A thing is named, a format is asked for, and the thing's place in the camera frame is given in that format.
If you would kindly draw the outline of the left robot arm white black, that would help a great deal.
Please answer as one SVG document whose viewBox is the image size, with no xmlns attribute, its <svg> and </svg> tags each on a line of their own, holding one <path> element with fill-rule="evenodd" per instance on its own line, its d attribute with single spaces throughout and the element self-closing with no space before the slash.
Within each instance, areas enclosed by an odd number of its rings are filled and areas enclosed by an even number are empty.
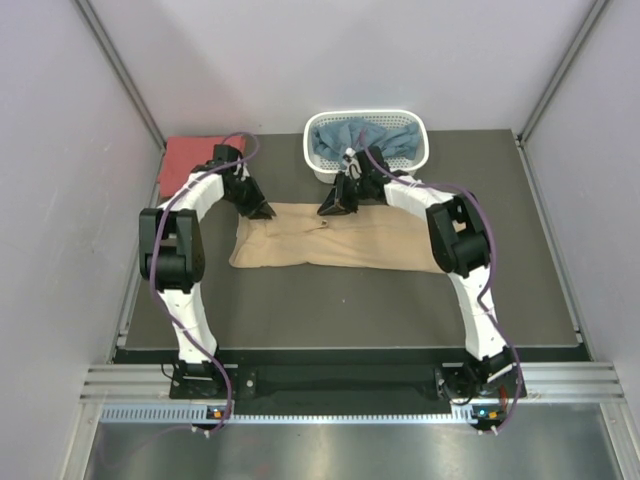
<svg viewBox="0 0 640 480">
<path fill-rule="evenodd" d="M 172 399 L 221 398 L 230 377 L 218 358 L 201 293 L 206 260 L 200 221 L 219 201 L 249 220 L 276 216 L 237 148 L 218 144 L 166 202 L 139 214 L 139 270 L 152 298 L 169 317 L 178 340 Z"/>
</svg>

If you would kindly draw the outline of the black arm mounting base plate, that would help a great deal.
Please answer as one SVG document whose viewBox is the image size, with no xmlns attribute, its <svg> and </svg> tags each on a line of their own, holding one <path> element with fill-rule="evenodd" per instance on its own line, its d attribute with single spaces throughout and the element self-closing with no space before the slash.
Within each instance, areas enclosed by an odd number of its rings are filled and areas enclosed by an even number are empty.
<svg viewBox="0 0 640 480">
<path fill-rule="evenodd" d="M 495 403 L 503 419 L 513 402 L 515 376 L 469 400 L 461 348 L 224 349 L 231 400 L 240 414 L 443 413 L 451 406 Z"/>
</svg>

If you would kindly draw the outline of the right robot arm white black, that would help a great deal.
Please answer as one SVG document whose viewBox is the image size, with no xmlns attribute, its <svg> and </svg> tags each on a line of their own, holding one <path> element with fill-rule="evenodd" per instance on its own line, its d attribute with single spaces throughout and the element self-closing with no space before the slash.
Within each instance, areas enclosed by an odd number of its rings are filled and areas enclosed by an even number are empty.
<svg viewBox="0 0 640 480">
<path fill-rule="evenodd" d="M 407 172 L 390 171 L 377 147 L 349 149 L 344 160 L 346 169 L 335 176 L 317 214 L 348 215 L 358 211 L 362 200 L 374 200 L 424 221 L 432 255 L 451 281 L 461 310 L 470 355 L 467 398 L 492 394 L 513 374 L 513 400 L 518 401 L 521 362 L 497 321 L 491 294 L 495 239 L 475 196 L 460 186 L 426 184 Z"/>
</svg>

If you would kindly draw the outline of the beige t shirt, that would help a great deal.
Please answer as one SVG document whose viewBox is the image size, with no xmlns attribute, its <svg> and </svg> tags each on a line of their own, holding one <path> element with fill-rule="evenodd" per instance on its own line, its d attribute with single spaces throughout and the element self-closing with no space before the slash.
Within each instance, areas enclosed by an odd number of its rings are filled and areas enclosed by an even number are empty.
<svg viewBox="0 0 640 480">
<path fill-rule="evenodd" d="M 427 223 L 404 210 L 361 206 L 319 216 L 314 204 L 274 203 L 270 220 L 239 219 L 229 259 L 235 268 L 318 266 L 442 274 Z"/>
</svg>

